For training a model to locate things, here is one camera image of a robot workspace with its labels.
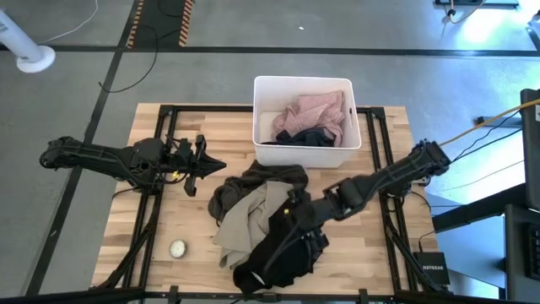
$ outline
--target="black garment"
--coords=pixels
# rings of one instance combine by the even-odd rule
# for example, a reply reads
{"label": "black garment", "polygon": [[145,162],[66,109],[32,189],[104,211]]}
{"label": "black garment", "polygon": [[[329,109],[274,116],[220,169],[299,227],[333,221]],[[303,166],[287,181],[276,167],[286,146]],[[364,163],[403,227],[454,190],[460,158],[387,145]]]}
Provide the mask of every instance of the black garment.
{"label": "black garment", "polygon": [[328,240],[320,227],[305,235],[304,239],[299,239],[294,235],[287,241],[293,242],[292,245],[276,258],[265,274],[263,273],[267,261],[294,227],[289,215],[291,212],[287,213],[285,210],[292,210],[298,204],[310,202],[309,193],[298,190],[294,193],[296,200],[302,202],[293,204],[291,200],[288,200],[270,217],[268,235],[253,249],[247,262],[237,266],[233,272],[235,285],[244,294],[251,294],[260,289],[270,289],[273,285],[278,287],[292,285],[294,278],[313,273],[313,264],[322,254],[322,249],[328,246]]}
{"label": "black garment", "polygon": [[302,166],[262,166],[255,160],[241,177],[228,177],[223,186],[216,188],[208,202],[208,212],[217,221],[223,220],[236,203],[266,181],[287,182],[304,190],[308,178]]}
{"label": "black garment", "polygon": [[324,128],[309,128],[298,132],[293,137],[289,135],[289,132],[283,130],[276,136],[275,142],[266,142],[262,144],[333,147],[334,139],[328,138],[324,133]]}

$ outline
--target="beige cloth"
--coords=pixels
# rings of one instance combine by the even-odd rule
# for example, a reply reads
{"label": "beige cloth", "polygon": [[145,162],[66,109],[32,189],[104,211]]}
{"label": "beige cloth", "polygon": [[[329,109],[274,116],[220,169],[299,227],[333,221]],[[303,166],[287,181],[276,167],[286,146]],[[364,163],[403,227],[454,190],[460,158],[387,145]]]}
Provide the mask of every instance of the beige cloth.
{"label": "beige cloth", "polygon": [[325,128],[328,138],[334,139],[334,147],[340,147],[343,130],[339,126],[345,115],[341,107],[345,97],[342,91],[323,95],[302,95],[296,103],[287,106],[273,120],[273,138],[286,130],[291,137],[309,128]]}
{"label": "beige cloth", "polygon": [[238,202],[225,215],[213,243],[221,246],[219,267],[244,263],[269,232],[268,219],[289,198],[293,185],[266,182]]}

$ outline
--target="clothing pile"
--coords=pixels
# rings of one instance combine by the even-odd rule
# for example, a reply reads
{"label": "clothing pile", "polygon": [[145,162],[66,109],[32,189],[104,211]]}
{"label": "clothing pile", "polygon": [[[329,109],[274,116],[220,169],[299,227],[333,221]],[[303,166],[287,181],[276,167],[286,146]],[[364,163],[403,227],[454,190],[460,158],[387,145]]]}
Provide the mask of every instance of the clothing pile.
{"label": "clothing pile", "polygon": [[213,239],[222,248],[219,266],[234,270],[235,285],[242,292],[285,287],[312,272],[313,252],[321,249],[309,237],[287,247],[264,270],[284,238],[294,232],[289,211],[311,200],[307,183],[302,166],[262,166],[255,160],[240,177],[228,177],[214,191],[208,212],[219,225]]}
{"label": "clothing pile", "polygon": [[263,144],[340,147],[344,93],[302,95],[273,120],[275,141]]}

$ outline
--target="butcher block tabletop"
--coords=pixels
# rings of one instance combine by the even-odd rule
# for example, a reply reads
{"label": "butcher block tabletop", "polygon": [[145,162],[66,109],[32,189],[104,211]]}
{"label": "butcher block tabletop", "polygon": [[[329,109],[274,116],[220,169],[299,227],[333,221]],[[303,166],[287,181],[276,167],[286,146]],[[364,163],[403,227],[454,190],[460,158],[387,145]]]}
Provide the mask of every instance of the butcher block tabletop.
{"label": "butcher block tabletop", "polygon": [[[156,103],[138,105],[128,145],[154,136],[160,106]],[[407,112],[403,106],[384,108],[393,157],[399,160],[410,152],[414,144]],[[321,197],[325,187],[346,177],[369,175],[375,171],[366,115],[358,114],[358,119],[363,143],[353,157],[337,169],[306,170],[310,180],[307,191],[313,198]],[[182,292],[240,293],[233,283],[232,270],[218,266],[221,249],[212,243],[218,227],[207,207],[214,189],[222,185],[226,177],[240,176],[255,159],[252,123],[251,112],[184,111],[179,114],[174,137],[187,138],[194,143],[198,134],[204,134],[208,143],[207,154],[222,160],[227,167],[204,180],[197,179],[197,196],[193,198],[184,192],[183,182],[165,186],[146,290],[169,291],[172,285],[177,285]],[[379,123],[375,124],[375,133],[382,165],[385,166]],[[118,182],[116,190],[130,187],[126,182]],[[420,187],[415,186],[413,190],[425,195]],[[92,285],[103,282],[129,250],[140,196],[140,193],[127,192],[113,199]],[[150,197],[146,220],[152,204]],[[434,229],[429,207],[418,196],[408,195],[403,212],[411,249],[418,250],[419,237]],[[274,288],[271,292],[358,295],[359,289],[366,289],[369,295],[394,294],[377,195],[363,211],[341,222],[330,220],[322,230],[330,246],[317,260],[313,274],[296,278],[293,285]],[[186,255],[173,258],[169,255],[169,245],[178,239],[186,243]],[[424,237],[422,246],[425,251],[437,251],[435,235]],[[135,262],[132,285],[138,283],[143,251],[144,247]],[[396,255],[402,288],[407,289],[405,263],[398,250]]]}

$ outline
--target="white ball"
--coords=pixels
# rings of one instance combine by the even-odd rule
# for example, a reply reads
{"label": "white ball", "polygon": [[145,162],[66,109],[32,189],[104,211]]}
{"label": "white ball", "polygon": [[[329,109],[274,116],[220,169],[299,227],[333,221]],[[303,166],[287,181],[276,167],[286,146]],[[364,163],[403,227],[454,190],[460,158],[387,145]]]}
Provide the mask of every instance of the white ball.
{"label": "white ball", "polygon": [[169,254],[173,258],[181,258],[186,253],[186,243],[183,240],[173,241],[169,246]]}

